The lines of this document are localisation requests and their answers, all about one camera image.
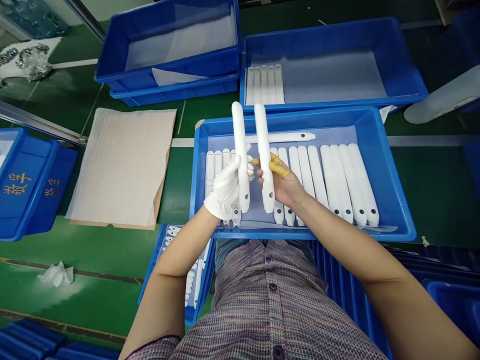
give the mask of paper sheet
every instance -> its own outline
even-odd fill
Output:
[[[66,218],[154,229],[176,109],[98,108]]]

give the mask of white tissue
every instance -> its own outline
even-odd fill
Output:
[[[64,263],[51,265],[43,275],[38,275],[42,283],[53,284],[56,288],[70,285],[74,281],[74,268],[65,269]]]

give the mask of white pipe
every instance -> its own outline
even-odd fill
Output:
[[[267,214],[274,211],[275,207],[275,189],[274,177],[272,170],[270,170],[270,144],[269,144],[269,130],[267,127],[267,114],[265,113],[265,106],[262,104],[255,104],[255,127],[256,135],[258,136],[258,153],[260,155],[260,168],[263,171],[263,184],[261,188],[261,195],[263,198],[263,208]]]
[[[235,139],[235,152],[240,156],[240,166],[238,167],[238,188],[239,202],[242,213],[246,213],[250,207],[250,181],[247,159],[247,142],[245,141],[245,123],[244,111],[242,105],[235,101],[231,105],[231,115],[233,118],[233,135]]]

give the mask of gloved hand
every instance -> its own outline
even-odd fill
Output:
[[[213,190],[203,201],[207,210],[221,220],[232,220],[232,205],[239,202],[240,156],[235,155],[230,163],[213,180]],[[255,177],[254,166],[248,163],[249,180]]]

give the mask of white plastic rod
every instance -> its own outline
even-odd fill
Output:
[[[290,158],[290,170],[296,175],[300,184],[303,186],[302,182],[302,171],[300,169],[300,160],[299,160],[299,151],[295,146],[290,146],[288,148],[288,157]],[[296,215],[296,221],[298,226],[305,226],[304,222]]]
[[[352,211],[349,187],[347,185],[347,179],[345,178],[344,166],[338,145],[330,145],[330,156],[333,161],[333,170],[335,171],[336,188],[340,196],[341,217],[350,224],[353,224],[354,212]]]
[[[315,140],[315,134],[311,132],[280,132],[268,134],[268,142],[271,143],[293,143]],[[245,141],[250,144],[258,144],[257,135],[245,136]]]
[[[275,100],[277,104],[285,104],[284,81],[282,76],[282,65],[275,65]]]
[[[260,103],[268,104],[269,103],[269,68],[266,65],[263,65],[260,68]]]
[[[286,148],[280,147],[278,149],[278,157],[283,161],[287,168],[289,168],[289,157],[287,155]],[[295,225],[295,213],[288,206],[283,206],[283,216],[285,217],[285,221],[288,226]]]
[[[316,200],[327,209],[329,208],[329,200],[327,191],[325,190],[324,174],[320,165],[319,151],[316,146],[310,145],[307,149],[308,160],[310,161],[311,177],[313,187],[315,188]]]
[[[349,148],[347,145],[342,144],[338,146],[338,150],[340,151],[341,163],[343,164],[348,192],[350,193],[353,219],[356,221],[357,225],[367,225],[367,212],[362,199],[362,191],[360,190],[359,181],[355,174],[354,163],[350,157]]]
[[[215,154],[213,151],[206,153],[206,171],[205,171],[205,198],[214,188],[215,177]]]
[[[314,180],[312,178],[312,171],[310,170],[309,153],[307,152],[307,148],[303,145],[299,146],[297,148],[297,151],[298,160],[300,161],[300,172],[301,180],[303,182],[303,189],[308,195],[310,195],[312,198],[315,198]]]
[[[360,191],[363,194],[362,199],[365,202],[368,225],[376,228],[380,223],[379,209],[377,208],[377,202],[375,201],[374,192],[370,185],[369,176],[367,175],[359,146],[355,143],[348,144],[348,151],[350,152]]]
[[[246,71],[246,96],[245,105],[254,104],[254,68],[249,67]]]
[[[279,151],[276,147],[271,147],[270,152],[279,155]],[[281,202],[275,200],[275,206],[273,207],[273,218],[275,219],[275,223],[278,225],[284,224],[284,206]]]
[[[193,297],[193,308],[197,308],[197,302],[199,301],[200,295],[200,284],[202,283],[202,270],[204,269],[203,259],[198,259],[198,268],[196,270],[196,279],[195,279],[195,293]]]
[[[263,184],[261,187],[261,196],[263,198],[263,209],[267,214],[271,214],[275,207],[275,189],[274,176],[270,170],[270,143],[269,130],[267,128],[267,114],[265,106],[255,104],[255,127],[258,137],[258,154],[260,155],[260,168],[263,171]]]
[[[240,191],[239,202],[242,213],[246,213],[250,207],[250,182],[248,174],[247,142],[245,141],[244,111],[242,105],[235,101],[231,105],[233,118],[233,137],[235,139],[235,153],[240,157],[238,167],[238,188]]]
[[[270,65],[268,67],[268,104],[271,105],[275,104],[276,102],[277,95],[275,92],[275,67]]]
[[[260,66],[256,66],[253,69],[253,104],[260,102],[260,87],[261,87],[261,69]]]
[[[334,165],[328,145],[320,146],[321,165],[323,166],[323,177],[325,178],[326,195],[328,197],[328,208],[331,212],[342,217],[340,212],[341,203],[337,189]]]

